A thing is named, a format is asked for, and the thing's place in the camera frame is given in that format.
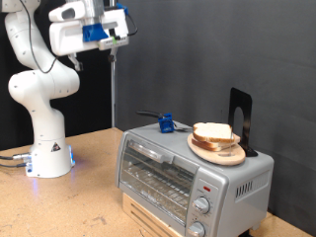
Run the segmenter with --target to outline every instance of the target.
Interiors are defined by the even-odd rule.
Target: metal pole
[[[114,7],[117,0],[110,0],[110,7]],[[115,52],[115,60],[111,62],[111,95],[112,95],[112,127],[116,127],[116,61],[117,50]]]

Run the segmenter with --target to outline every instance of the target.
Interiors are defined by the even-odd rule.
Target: toast
[[[192,144],[198,146],[199,148],[203,148],[209,151],[221,151],[223,149],[229,148],[230,145],[233,146],[240,142],[240,136],[234,135],[234,142],[230,143],[223,143],[223,142],[207,142],[207,141],[198,141],[194,137],[192,138]]]
[[[231,126],[224,123],[198,122],[194,125],[194,138],[197,141],[207,142],[234,142]]]

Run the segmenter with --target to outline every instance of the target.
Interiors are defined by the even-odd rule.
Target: wooden plate
[[[231,152],[234,154],[234,156],[223,156],[229,154],[229,148],[222,150],[222,151],[208,151],[202,148],[199,148],[192,144],[192,138],[194,136],[190,134],[188,136],[188,144],[190,148],[194,151],[196,155],[198,155],[200,158],[215,163],[219,165],[238,165],[242,162],[244,162],[246,154],[243,148],[241,148],[240,145],[236,144],[231,147]]]

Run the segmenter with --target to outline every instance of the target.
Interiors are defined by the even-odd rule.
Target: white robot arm
[[[12,76],[9,92],[14,100],[30,113],[35,143],[27,155],[29,177],[62,176],[74,165],[72,153],[65,142],[64,117],[49,101],[74,94],[79,89],[77,73],[60,63],[47,49],[34,21],[40,0],[2,0],[2,12],[9,13],[5,26],[18,60],[33,70]],[[50,27],[52,50],[67,55],[76,70],[82,66],[76,53],[99,48],[116,48],[128,44],[125,15],[127,9],[118,5],[106,9],[103,0],[67,0],[50,12],[54,21]]]
[[[73,69],[57,60],[50,68],[54,56],[44,44],[34,21],[34,12],[40,1],[29,0],[24,4],[28,12],[20,0],[2,1],[2,12],[9,12],[5,26],[15,54],[23,65],[34,69],[12,76],[9,92],[32,117],[35,143],[30,149],[27,175],[58,177],[70,171],[72,162],[69,146],[65,143],[64,117],[50,106],[49,101],[77,92],[79,77]],[[30,34],[33,49],[30,47]]]

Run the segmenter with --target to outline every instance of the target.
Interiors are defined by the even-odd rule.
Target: black cable
[[[43,70],[41,70],[41,68],[40,68],[40,66],[39,66],[39,63],[38,63],[38,61],[37,61],[37,59],[36,59],[36,56],[35,56],[35,54],[34,54],[34,51],[33,51],[33,45],[32,45],[32,34],[31,34],[31,17],[30,17],[30,13],[29,13],[29,11],[28,11],[28,9],[27,9],[26,5],[24,5],[23,1],[22,1],[22,0],[20,0],[20,2],[22,3],[22,6],[23,6],[23,7],[24,7],[24,9],[26,10],[26,12],[27,12],[27,14],[28,14],[28,18],[29,18],[30,47],[31,47],[31,52],[32,52],[33,59],[34,59],[34,61],[36,62],[37,67],[39,68],[39,71],[41,71],[41,72],[42,72],[42,73],[44,73],[44,74],[47,74],[48,72],[50,72],[50,71],[51,71],[51,69],[52,69],[53,65],[55,64],[56,60],[58,59],[58,56],[56,56],[56,57],[55,57],[55,59],[53,60],[53,62],[52,62],[52,64],[51,64],[51,66],[50,66],[50,68],[48,69],[48,71],[43,71]]]
[[[138,27],[137,27],[136,23],[132,20],[132,18],[130,17],[130,15],[128,14],[127,16],[129,17],[130,21],[132,22],[132,24],[133,24],[134,27],[135,27],[135,31],[134,31],[133,33],[128,33],[128,35],[127,35],[128,37],[131,37],[131,36],[136,35],[136,33],[138,32]]]
[[[27,163],[21,163],[21,164],[16,165],[16,166],[7,166],[7,165],[2,165],[2,164],[0,164],[0,166],[2,166],[2,167],[7,167],[7,168],[20,168],[20,167],[26,167],[26,166],[27,166]]]
[[[0,156],[1,160],[13,160],[13,157],[9,157],[9,156]]]

